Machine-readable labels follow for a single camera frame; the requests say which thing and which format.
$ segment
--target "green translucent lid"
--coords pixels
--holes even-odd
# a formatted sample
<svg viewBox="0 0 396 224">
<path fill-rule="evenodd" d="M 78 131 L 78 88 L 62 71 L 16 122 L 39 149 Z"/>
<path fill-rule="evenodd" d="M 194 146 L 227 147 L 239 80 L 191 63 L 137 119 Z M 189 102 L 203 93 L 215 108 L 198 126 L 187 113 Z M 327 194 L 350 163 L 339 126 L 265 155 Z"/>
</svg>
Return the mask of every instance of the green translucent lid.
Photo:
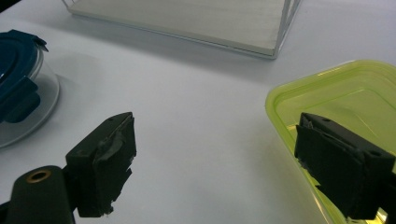
<svg viewBox="0 0 396 224">
<path fill-rule="evenodd" d="M 341 64 L 273 89 L 265 107 L 291 153 L 297 137 L 295 125 L 301 113 L 307 112 L 332 119 L 396 155 L 396 67 L 390 64 L 367 60 Z M 317 184 L 309 173 L 305 175 L 313 186 Z M 332 222 L 346 223 L 338 209 L 313 189 Z M 380 211 L 376 220 L 366 222 L 383 223 L 385 216 Z"/>
</svg>

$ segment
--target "white tabletop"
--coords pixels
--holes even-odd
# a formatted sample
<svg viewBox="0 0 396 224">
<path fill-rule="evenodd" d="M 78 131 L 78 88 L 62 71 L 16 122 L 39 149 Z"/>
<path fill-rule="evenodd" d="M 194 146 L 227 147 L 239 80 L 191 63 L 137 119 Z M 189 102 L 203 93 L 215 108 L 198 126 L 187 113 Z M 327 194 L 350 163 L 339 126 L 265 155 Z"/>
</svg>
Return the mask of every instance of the white tabletop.
<svg viewBox="0 0 396 224">
<path fill-rule="evenodd" d="M 396 64 L 394 0 L 304 0 L 274 60 L 72 16 L 23 0 L 0 31 L 48 42 L 59 103 L 35 133 L 0 150 L 0 203 L 20 175 L 65 166 L 104 119 L 133 111 L 137 157 L 114 213 L 77 223 L 327 223 L 265 113 L 269 90 L 357 59 Z"/>
</svg>

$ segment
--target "blue lid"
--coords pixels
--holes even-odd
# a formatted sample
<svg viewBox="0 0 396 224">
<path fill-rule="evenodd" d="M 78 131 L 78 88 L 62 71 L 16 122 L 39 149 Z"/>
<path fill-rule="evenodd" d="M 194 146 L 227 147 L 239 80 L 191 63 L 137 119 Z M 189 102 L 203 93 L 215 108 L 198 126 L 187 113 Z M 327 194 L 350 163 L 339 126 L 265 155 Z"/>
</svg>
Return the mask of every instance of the blue lid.
<svg viewBox="0 0 396 224">
<path fill-rule="evenodd" d="M 45 45 L 35 35 L 0 33 L 0 123 L 20 122 L 40 104 L 38 87 L 29 76 L 39 49 L 47 50 Z"/>
</svg>

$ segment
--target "white table surface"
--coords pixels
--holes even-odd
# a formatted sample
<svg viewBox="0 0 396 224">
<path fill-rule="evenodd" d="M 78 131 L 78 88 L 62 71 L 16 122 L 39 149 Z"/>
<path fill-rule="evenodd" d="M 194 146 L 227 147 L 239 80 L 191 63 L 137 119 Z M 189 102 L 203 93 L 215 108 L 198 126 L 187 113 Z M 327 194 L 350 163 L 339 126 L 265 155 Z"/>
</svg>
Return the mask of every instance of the white table surface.
<svg viewBox="0 0 396 224">
<path fill-rule="evenodd" d="M 0 150 L 0 202 L 20 175 L 65 166 L 104 119 L 133 111 L 137 157 L 115 211 L 77 223 L 327 223 L 264 108 L 269 90 L 357 59 L 396 64 L 394 0 L 304 0 L 279 57 L 72 16 L 22 0 L 0 31 L 48 42 L 61 96 L 35 133 Z"/>
</svg>

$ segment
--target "yellow-green plastic container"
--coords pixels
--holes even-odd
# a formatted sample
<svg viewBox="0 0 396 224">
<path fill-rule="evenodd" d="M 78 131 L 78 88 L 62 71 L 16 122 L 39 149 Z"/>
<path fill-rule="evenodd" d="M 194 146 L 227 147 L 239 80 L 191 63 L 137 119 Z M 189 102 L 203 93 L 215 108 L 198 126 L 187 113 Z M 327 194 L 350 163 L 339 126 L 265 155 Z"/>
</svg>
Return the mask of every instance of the yellow-green plastic container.
<svg viewBox="0 0 396 224">
<path fill-rule="evenodd" d="M 368 60 L 341 64 L 273 89 L 265 107 L 291 153 L 297 137 L 295 126 L 301 113 L 307 112 L 332 119 L 396 155 L 396 67 L 390 64 Z M 347 223 L 315 188 L 315 179 L 303 172 L 312 184 L 318 206 L 324 208 L 333 223 Z M 386 214 L 379 211 L 376 220 L 350 222 L 380 224 L 385 218 Z"/>
</svg>

